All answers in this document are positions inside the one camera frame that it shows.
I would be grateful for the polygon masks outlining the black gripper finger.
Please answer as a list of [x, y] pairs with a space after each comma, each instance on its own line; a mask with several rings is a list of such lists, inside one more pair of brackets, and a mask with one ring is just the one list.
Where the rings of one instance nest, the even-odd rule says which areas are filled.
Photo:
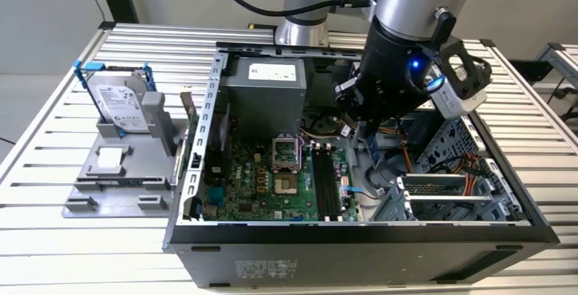
[[352, 119], [361, 119], [361, 105], [357, 99], [357, 77], [334, 86], [334, 98], [340, 109]]

